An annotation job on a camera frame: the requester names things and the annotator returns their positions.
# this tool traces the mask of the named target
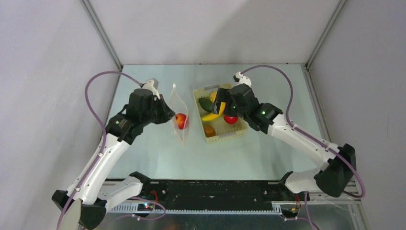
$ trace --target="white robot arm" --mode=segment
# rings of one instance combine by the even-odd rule
[[[213,113],[218,113],[215,109],[220,107],[221,102],[226,102],[225,115],[243,118],[254,130],[283,140],[314,162],[317,168],[288,172],[281,179],[292,193],[321,190],[339,197],[353,174],[333,152],[340,154],[355,168],[355,149],[348,144],[340,147],[318,138],[289,121],[276,106],[259,103],[251,89],[251,80],[240,72],[235,74],[234,80],[237,85],[232,89],[218,89]]]
[[[131,174],[125,180],[107,190],[100,191],[107,175],[121,157],[121,155],[140,135],[143,128],[150,124],[168,122],[175,113],[166,105],[163,97],[157,91],[158,81],[148,80],[141,89],[134,90],[129,103],[122,111],[109,120],[106,127],[107,136],[104,150],[103,140],[83,169],[82,173],[66,191],[56,190],[52,196],[54,203],[62,210],[70,200],[68,206],[75,200],[82,202],[79,223],[86,229],[94,229],[103,220],[107,211],[117,204],[140,194],[143,183],[140,176]]]

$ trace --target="tomato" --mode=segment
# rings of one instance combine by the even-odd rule
[[[176,123],[178,123],[179,129],[184,129],[189,126],[189,122],[186,120],[186,115],[178,113],[175,115]]]
[[[226,116],[226,115],[224,115],[223,118],[224,118],[225,122],[227,122],[227,123],[229,123],[229,124],[234,124],[235,122],[238,121],[238,117],[237,117],[237,116],[236,116],[236,117],[233,117],[233,116]]]

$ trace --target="plastic bag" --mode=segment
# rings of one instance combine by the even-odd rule
[[[182,144],[185,144],[185,138],[189,130],[189,112],[185,102],[176,92],[176,84],[173,84],[172,93],[169,97],[169,107],[176,114],[171,120],[175,135]]]

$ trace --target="yellow banana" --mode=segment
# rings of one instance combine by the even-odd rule
[[[213,91],[211,94],[210,94],[210,101],[213,103],[214,101],[215,101],[215,97],[217,96],[217,91]]]
[[[226,103],[221,102],[219,113],[218,114],[209,113],[209,114],[205,115],[204,117],[202,117],[202,121],[211,121],[211,120],[218,118],[221,114],[223,114],[225,108],[226,108]]]

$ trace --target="green cucumber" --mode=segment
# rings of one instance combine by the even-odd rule
[[[210,101],[210,99],[205,98],[205,97],[199,98],[199,104],[204,111],[208,111],[208,112],[212,111],[212,109],[211,109],[212,102]]]

